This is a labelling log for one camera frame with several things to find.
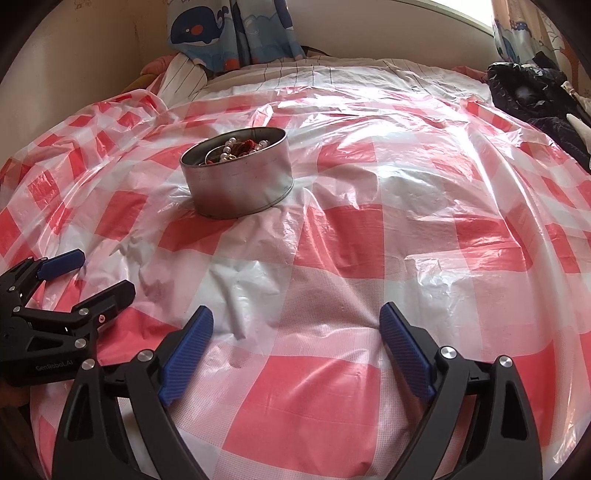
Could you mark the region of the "round metal tin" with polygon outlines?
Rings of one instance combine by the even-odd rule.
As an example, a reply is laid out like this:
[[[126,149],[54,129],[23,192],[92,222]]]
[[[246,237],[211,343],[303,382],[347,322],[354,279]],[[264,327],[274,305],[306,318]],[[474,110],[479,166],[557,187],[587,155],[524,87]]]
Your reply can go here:
[[[250,127],[217,135],[180,157],[197,214],[231,219],[276,205],[294,186],[287,132]]]

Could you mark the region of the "red white checkered plastic sheet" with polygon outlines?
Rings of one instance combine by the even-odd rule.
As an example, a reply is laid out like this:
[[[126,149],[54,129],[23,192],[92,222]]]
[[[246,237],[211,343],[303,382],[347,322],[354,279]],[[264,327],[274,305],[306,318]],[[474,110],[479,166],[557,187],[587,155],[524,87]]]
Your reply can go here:
[[[256,126],[287,131],[290,195],[197,216],[181,155]],[[386,475],[422,414],[381,342],[390,301],[467,358],[514,359],[546,475],[590,420],[589,175],[474,99],[287,87],[98,102],[1,171],[2,266],[71,249],[85,266],[36,306],[136,289],[99,341],[103,364],[211,308],[211,344],[171,415],[212,479]]]

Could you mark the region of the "orange plush toy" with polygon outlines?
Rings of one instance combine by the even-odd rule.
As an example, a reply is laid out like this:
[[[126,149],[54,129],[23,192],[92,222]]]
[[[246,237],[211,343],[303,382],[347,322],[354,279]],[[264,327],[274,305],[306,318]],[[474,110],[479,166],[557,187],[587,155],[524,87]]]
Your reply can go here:
[[[139,76],[124,87],[121,93],[128,93],[134,90],[146,90],[153,94],[157,94],[160,90],[166,70],[174,58],[175,54],[169,54],[150,61],[141,69]]]

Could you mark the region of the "white striped pillow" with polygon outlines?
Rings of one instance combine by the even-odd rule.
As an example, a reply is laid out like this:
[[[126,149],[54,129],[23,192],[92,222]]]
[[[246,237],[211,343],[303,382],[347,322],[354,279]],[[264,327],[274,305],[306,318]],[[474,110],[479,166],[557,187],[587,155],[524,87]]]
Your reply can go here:
[[[204,97],[209,94],[210,87],[204,67],[178,53],[162,76],[157,96],[171,109]]]

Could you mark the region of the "whale pattern curtain left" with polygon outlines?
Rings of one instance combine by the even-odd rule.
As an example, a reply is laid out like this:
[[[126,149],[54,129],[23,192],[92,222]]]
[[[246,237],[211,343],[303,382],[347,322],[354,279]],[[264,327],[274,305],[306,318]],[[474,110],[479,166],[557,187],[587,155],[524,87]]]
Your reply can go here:
[[[304,58],[283,0],[169,1],[167,33],[173,49],[214,74]]]

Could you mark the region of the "black jacket pile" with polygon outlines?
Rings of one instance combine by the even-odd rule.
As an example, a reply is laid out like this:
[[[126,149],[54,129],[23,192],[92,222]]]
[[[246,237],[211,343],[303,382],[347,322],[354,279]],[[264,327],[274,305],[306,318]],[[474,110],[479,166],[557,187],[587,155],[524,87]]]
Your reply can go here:
[[[487,78],[497,108],[541,130],[590,170],[590,109],[545,53],[525,64],[493,63]]]

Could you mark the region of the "pink curtain right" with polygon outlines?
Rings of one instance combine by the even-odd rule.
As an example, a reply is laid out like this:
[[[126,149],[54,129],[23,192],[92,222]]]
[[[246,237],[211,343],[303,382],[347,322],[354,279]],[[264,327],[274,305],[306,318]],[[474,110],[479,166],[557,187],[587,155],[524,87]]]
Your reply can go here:
[[[532,63],[539,52],[559,67],[567,65],[566,41],[532,1],[492,0],[494,42],[502,60]]]

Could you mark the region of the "window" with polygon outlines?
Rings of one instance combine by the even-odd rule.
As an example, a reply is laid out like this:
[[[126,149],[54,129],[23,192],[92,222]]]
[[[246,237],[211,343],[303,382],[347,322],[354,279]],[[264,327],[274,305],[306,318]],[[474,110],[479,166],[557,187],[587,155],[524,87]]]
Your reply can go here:
[[[494,12],[491,0],[400,0],[400,2],[459,20],[493,35]]]

